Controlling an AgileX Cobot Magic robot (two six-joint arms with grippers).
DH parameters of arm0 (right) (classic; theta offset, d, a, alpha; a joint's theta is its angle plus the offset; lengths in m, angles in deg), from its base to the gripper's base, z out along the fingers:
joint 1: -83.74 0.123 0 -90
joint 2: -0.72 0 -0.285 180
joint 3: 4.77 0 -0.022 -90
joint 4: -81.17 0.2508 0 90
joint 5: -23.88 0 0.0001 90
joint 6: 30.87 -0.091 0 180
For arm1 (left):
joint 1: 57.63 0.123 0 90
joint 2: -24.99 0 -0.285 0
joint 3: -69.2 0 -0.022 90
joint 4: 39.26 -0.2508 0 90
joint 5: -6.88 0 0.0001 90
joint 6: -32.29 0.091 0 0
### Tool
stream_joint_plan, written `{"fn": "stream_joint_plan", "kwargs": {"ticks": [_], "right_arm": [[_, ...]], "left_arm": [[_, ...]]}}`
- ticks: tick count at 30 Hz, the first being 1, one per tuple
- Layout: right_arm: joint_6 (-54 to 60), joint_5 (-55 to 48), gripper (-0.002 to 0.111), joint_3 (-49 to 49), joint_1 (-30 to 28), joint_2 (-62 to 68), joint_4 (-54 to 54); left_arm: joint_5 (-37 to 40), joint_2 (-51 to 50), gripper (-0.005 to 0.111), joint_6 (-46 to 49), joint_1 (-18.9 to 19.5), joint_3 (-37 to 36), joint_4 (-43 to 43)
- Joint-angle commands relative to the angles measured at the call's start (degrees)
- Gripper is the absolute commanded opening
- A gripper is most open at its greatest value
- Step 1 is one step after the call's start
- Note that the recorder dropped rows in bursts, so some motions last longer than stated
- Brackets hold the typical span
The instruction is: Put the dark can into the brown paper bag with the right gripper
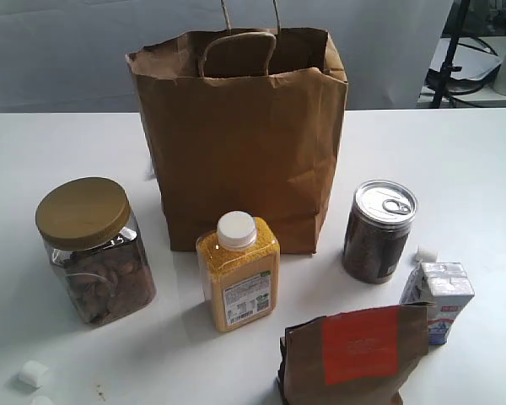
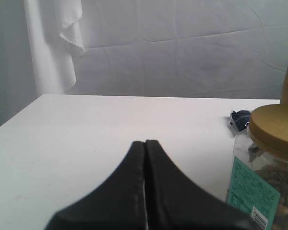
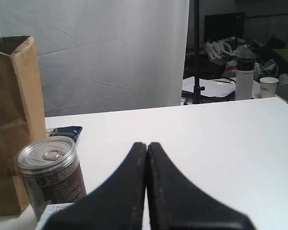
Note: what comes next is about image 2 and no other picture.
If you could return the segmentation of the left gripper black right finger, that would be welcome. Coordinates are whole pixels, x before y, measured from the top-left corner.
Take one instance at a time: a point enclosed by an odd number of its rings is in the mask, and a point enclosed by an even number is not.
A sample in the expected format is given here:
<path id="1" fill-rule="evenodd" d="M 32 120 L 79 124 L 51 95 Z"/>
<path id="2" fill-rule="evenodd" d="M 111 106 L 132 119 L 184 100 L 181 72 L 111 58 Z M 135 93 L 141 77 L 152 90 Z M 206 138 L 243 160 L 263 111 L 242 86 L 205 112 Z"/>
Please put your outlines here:
<path id="1" fill-rule="evenodd" d="M 252 219 L 190 180 L 160 143 L 145 143 L 145 198 L 150 230 L 254 230 Z"/>

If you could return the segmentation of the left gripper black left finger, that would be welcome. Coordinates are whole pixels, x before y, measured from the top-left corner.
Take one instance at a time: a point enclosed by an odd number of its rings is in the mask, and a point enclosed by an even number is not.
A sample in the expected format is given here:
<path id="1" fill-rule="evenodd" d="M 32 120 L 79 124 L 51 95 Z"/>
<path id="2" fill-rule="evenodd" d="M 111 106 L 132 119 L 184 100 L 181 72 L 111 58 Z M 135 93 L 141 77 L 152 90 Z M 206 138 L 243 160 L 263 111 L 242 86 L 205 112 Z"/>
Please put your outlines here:
<path id="1" fill-rule="evenodd" d="M 47 230 L 144 230 L 144 143 L 135 141 L 93 192 L 58 211 Z"/>

